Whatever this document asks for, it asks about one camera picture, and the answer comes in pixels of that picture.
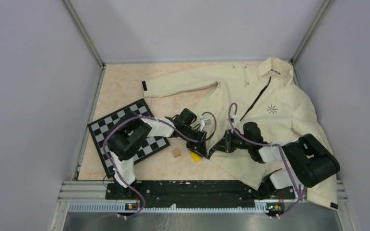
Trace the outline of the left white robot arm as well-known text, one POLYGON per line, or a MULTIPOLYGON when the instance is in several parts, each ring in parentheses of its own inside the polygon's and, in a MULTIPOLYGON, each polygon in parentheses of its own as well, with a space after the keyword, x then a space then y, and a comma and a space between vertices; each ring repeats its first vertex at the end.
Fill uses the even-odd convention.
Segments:
POLYGON ((173 117, 150 117, 130 111, 105 134, 102 149, 110 158, 114 170, 117 193, 124 199, 133 197, 134 156, 149 137, 182 138, 188 150, 201 156, 207 154, 206 142, 214 136, 204 130, 206 126, 217 126, 213 113, 204 112, 197 116, 185 108, 173 117))

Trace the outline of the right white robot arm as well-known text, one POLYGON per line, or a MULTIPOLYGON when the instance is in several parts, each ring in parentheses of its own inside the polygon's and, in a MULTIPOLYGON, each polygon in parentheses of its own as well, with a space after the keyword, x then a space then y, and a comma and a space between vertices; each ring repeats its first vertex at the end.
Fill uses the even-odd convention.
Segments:
POLYGON ((288 143, 267 143, 255 122, 243 125, 243 133, 228 129, 210 153, 233 153, 246 150, 250 158, 260 164, 282 161, 286 170, 277 170, 265 177, 264 194, 277 198, 283 188, 295 183, 312 188, 335 175, 341 169, 338 160, 312 135, 305 134, 288 143))

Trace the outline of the cream zip-up jacket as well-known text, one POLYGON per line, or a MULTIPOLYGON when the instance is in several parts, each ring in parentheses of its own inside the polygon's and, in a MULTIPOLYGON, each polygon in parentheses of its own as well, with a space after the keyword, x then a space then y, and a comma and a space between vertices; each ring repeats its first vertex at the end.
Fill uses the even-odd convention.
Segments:
POLYGON ((230 129, 228 110, 236 103, 240 123, 255 122, 265 142, 289 142, 312 134, 327 150, 331 146, 317 121, 308 95, 293 81, 294 69, 288 62, 269 57, 259 65, 220 63, 187 69, 143 81, 145 98, 159 98, 215 86, 193 108, 197 115, 209 111, 217 120, 216 129, 207 129, 212 138, 208 151, 230 129))

